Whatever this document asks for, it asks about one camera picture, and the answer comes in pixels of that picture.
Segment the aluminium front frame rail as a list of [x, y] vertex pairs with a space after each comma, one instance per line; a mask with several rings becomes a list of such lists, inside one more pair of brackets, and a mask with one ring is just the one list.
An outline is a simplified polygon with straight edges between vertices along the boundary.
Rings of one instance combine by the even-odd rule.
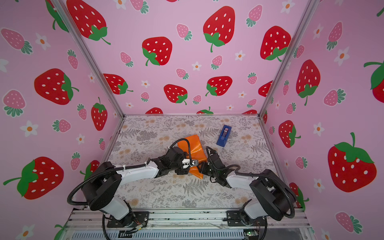
[[73, 211], [59, 240], [314, 240], [305, 213], [293, 219], [270, 217], [245, 226], [236, 209], [136, 209], [140, 230], [121, 227], [90, 210]]

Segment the right aluminium corner post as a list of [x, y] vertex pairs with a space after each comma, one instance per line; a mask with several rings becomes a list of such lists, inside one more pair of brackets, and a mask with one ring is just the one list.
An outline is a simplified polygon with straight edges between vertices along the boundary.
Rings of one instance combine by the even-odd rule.
[[258, 113], [258, 117], [260, 120], [263, 118], [265, 112], [267, 111], [268, 106], [272, 100], [272, 97], [274, 96], [274, 93], [275, 93], [276, 89], [278, 88], [280, 81], [283, 79], [283, 76], [284, 76], [286, 70], [288, 69], [288, 65], [290, 64], [290, 62], [293, 58], [294, 50], [299, 45], [299, 43], [303, 37], [303, 34], [305, 33], [309, 23], [311, 22], [313, 15], [316, 12], [316, 9], [317, 9], [319, 3], [320, 3], [320, 1], [318, 1], [318, 0], [311, 0], [308, 2], [307, 6], [305, 8], [305, 11], [303, 13], [303, 16], [302, 16], [301, 20], [299, 21], [297, 29], [296, 29], [293, 37], [292, 37], [292, 41], [288, 47], [288, 50], [284, 54], [284, 58], [282, 60], [282, 63], [280, 64], [280, 66], [277, 70], [277, 73], [276, 73], [275, 78], [272, 82], [270, 90], [267, 94], [265, 102], [263, 103], [261, 111]]

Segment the orange wrapping paper sheet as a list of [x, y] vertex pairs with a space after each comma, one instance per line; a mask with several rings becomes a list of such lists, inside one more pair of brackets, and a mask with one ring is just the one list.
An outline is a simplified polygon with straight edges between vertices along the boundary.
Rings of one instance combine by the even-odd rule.
[[[186, 139], [190, 143], [192, 159], [198, 160], [199, 164], [203, 162], [207, 162], [207, 157], [204, 153], [199, 136], [193, 135], [193, 136], [187, 137]], [[178, 142], [178, 147], [182, 149], [184, 152], [187, 152], [187, 153], [189, 152], [188, 144], [186, 141]], [[204, 175], [199, 172], [198, 167], [191, 167], [189, 173], [201, 180], [204, 178]]]

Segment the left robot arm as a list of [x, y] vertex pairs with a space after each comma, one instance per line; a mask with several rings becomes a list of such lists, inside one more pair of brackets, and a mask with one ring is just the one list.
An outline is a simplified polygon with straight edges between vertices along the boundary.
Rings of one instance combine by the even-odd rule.
[[188, 174], [190, 168], [196, 167], [198, 163], [198, 160], [189, 159], [187, 153], [178, 147], [172, 147], [165, 155], [149, 159], [141, 165], [117, 167], [105, 162], [85, 180], [81, 191], [92, 211], [101, 211], [120, 221], [132, 211], [125, 201], [116, 196], [121, 186], [139, 180], [159, 178], [172, 171]]

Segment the left aluminium corner post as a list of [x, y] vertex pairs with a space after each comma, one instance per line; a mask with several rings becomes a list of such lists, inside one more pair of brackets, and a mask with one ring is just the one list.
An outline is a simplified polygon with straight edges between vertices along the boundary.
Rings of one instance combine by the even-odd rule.
[[92, 52], [88, 48], [87, 44], [83, 40], [83, 36], [79, 32], [79, 30], [76, 27], [75, 22], [70, 16], [70, 13], [66, 7], [66, 1], [59, 1], [59, 0], [53, 0], [53, 5], [58, 11], [58, 14], [62, 18], [64, 24], [67, 26], [69, 33], [72, 35], [75, 43], [77, 44], [78, 48], [80, 49], [82, 55], [84, 56], [87, 64], [89, 65], [92, 73], [95, 75], [95, 77], [98, 80], [99, 85], [103, 89], [104, 93], [106, 94], [107, 98], [109, 99], [110, 103], [114, 107], [117, 115], [120, 119], [125, 118], [125, 114], [120, 107], [118, 101], [115, 98], [115, 95], [113, 94], [112, 90], [110, 89], [102, 71], [100, 70], [97, 62], [95, 61], [95, 58], [92, 55]]

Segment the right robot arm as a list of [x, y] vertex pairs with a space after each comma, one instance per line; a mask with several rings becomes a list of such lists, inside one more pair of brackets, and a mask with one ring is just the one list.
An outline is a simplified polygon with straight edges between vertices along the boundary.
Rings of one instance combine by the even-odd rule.
[[244, 225], [252, 225], [256, 219], [264, 217], [276, 221], [295, 217], [296, 195], [273, 171], [243, 173], [239, 165], [225, 166], [216, 150], [206, 147], [206, 153], [207, 162], [199, 164], [199, 171], [209, 176], [212, 183], [251, 191], [255, 195], [239, 210], [239, 219]]

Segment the aluminium corner post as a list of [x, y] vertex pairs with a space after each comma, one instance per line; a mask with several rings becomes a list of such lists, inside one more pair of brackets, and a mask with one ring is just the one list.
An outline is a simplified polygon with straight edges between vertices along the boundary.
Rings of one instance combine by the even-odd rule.
[[75, 43], [77, 44], [78, 48], [80, 49], [82, 55], [84, 56], [87, 64], [89, 65], [92, 73], [95, 75], [95, 77], [98, 80], [99, 85], [103, 89], [104, 93], [106, 94], [107, 98], [109, 99], [110, 103], [114, 107], [117, 115], [120, 119], [125, 118], [125, 114], [120, 107], [118, 101], [115, 98], [115, 95], [113, 94], [112, 90], [110, 89], [102, 71], [100, 70], [97, 62], [95, 61], [95, 58], [92, 55], [92, 52], [88, 48], [87, 44], [83, 40], [83, 36], [79, 32], [79, 30], [76, 27], [75, 22], [70, 16], [70, 13], [66, 7], [66, 1], [59, 1], [59, 0], [53, 0], [53, 5], [58, 11], [58, 14], [62, 18], [64, 24], [67, 26], [69, 33], [72, 35]]
[[313, 15], [316, 12], [316, 9], [317, 9], [319, 3], [320, 3], [320, 1], [318, 1], [318, 0], [311, 0], [308, 2], [307, 6], [305, 8], [305, 11], [303, 13], [303, 16], [302, 16], [301, 20], [299, 21], [297, 29], [296, 29], [293, 37], [292, 37], [292, 41], [288, 47], [288, 50], [284, 54], [284, 58], [282, 60], [282, 63], [280, 64], [280, 66], [277, 70], [277, 73], [276, 73], [275, 78], [272, 82], [270, 90], [267, 94], [265, 102], [263, 103], [261, 111], [258, 113], [258, 117], [260, 120], [263, 118], [265, 112], [267, 111], [268, 106], [272, 100], [272, 97], [274, 96], [274, 93], [275, 93], [276, 89], [278, 88], [280, 81], [283, 79], [283, 76], [284, 76], [286, 70], [288, 69], [288, 65], [290, 64], [290, 62], [293, 58], [294, 50], [299, 45], [299, 43], [303, 37], [303, 34], [305, 33], [309, 23], [311, 22]]

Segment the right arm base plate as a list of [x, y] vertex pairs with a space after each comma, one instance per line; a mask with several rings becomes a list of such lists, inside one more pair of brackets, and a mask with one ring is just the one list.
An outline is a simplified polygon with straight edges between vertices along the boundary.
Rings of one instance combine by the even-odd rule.
[[227, 222], [230, 227], [264, 227], [266, 225], [264, 217], [251, 219], [244, 211], [240, 210], [227, 211], [223, 221]]

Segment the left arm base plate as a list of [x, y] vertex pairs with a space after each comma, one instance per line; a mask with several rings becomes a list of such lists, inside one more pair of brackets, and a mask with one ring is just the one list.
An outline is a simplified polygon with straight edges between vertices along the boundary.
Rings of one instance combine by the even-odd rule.
[[146, 227], [149, 220], [150, 212], [134, 211], [128, 213], [121, 220], [116, 220], [114, 217], [107, 223], [108, 228], [137, 228]]

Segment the blue tape dispenser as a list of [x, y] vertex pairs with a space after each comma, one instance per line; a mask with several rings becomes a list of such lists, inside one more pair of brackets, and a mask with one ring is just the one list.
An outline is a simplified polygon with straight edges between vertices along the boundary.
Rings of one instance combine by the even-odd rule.
[[232, 130], [232, 127], [227, 126], [227, 125], [223, 126], [222, 131], [221, 131], [219, 138], [217, 140], [218, 146], [225, 147], [225, 145], [229, 139], [231, 130]]

